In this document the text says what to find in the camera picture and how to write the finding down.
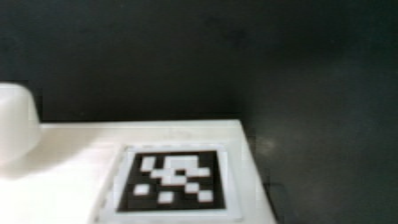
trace black wall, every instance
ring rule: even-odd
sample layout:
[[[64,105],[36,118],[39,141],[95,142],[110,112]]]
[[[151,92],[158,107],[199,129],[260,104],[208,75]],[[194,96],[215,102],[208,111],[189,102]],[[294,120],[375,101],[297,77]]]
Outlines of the black wall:
[[[281,223],[398,219],[397,1],[0,1],[45,122],[244,121]]]

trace dark green wall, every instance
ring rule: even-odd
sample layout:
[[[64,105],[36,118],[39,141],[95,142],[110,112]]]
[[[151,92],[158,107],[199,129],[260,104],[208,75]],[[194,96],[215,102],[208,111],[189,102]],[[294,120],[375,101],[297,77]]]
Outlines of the dark green wall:
[[[0,0],[0,81],[47,122],[242,119],[285,223],[395,223],[397,9]]]

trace white cup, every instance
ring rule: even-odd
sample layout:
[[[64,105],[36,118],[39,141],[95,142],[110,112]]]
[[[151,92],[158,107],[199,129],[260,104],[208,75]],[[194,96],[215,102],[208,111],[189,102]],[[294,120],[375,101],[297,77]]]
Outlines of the white cup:
[[[34,149],[41,139],[41,125],[34,98],[27,88],[0,83],[0,165]]]

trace white object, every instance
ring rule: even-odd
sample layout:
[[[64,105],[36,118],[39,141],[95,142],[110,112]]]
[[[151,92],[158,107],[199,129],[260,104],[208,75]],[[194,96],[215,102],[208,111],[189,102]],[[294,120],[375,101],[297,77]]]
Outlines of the white object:
[[[0,165],[34,149],[41,126],[34,99],[25,87],[0,83]]]
[[[222,143],[235,173],[242,219],[189,224],[276,224],[240,121],[45,124],[43,141],[0,168],[0,223],[93,224],[126,145]],[[162,223],[174,224],[173,214]]]
[[[199,200],[199,202],[212,202],[214,201],[214,191],[210,191],[210,190],[199,191],[198,200]]]
[[[157,169],[151,171],[151,178],[164,178],[174,176],[174,170],[173,169]]]
[[[166,156],[166,168],[198,168],[198,156]]]
[[[158,194],[158,203],[160,204],[173,203],[173,197],[174,197],[174,193],[171,191],[160,192],[160,194]]]
[[[208,176],[210,176],[210,169],[206,167],[187,169],[187,177],[208,177]]]
[[[187,183],[185,193],[198,194],[198,192],[199,192],[199,184],[198,183]]]
[[[142,172],[151,172],[153,171],[155,162],[157,162],[157,158],[153,156],[144,158],[142,166],[141,166],[141,171]]]
[[[150,193],[150,184],[137,184],[134,188],[135,195],[148,195]]]
[[[162,185],[164,186],[180,186],[187,184],[187,177],[183,176],[164,176],[162,177]]]

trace white table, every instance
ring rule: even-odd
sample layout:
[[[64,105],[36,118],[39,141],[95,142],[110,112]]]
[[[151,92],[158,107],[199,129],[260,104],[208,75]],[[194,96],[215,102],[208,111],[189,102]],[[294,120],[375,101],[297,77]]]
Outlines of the white table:
[[[237,120],[43,124],[36,149],[0,168],[0,223],[93,223],[125,146],[185,143],[222,143],[230,150],[244,219],[217,223],[274,224]]]

